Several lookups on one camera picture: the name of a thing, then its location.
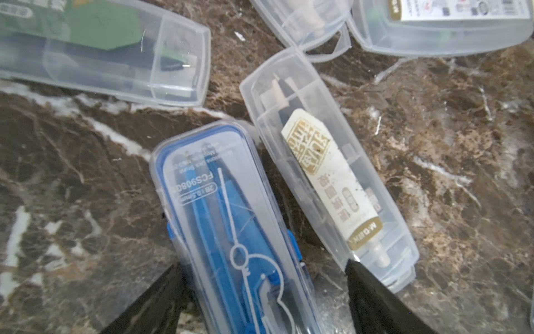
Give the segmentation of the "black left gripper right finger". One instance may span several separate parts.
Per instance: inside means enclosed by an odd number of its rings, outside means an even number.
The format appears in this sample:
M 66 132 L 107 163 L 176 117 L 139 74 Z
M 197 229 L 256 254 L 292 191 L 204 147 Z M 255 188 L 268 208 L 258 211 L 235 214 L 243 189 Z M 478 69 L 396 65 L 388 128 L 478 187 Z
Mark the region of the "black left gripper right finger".
M 347 262 L 349 307 L 357 333 L 434 333 L 363 264 Z

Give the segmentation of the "blue compass case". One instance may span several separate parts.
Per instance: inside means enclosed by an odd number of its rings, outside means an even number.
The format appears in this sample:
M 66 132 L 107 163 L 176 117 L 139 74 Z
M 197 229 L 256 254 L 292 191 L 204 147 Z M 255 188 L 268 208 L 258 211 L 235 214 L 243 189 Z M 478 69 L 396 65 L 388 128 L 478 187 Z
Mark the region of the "blue compass case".
M 210 333 L 323 331 L 300 249 L 243 122 L 162 141 L 150 174 Z

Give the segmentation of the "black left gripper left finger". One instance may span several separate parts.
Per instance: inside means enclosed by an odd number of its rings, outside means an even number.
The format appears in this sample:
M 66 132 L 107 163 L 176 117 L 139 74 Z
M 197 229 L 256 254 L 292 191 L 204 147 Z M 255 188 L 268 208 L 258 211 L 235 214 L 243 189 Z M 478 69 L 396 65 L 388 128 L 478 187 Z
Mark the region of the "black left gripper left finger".
M 176 333 L 186 291 L 184 270 L 175 263 L 101 334 Z

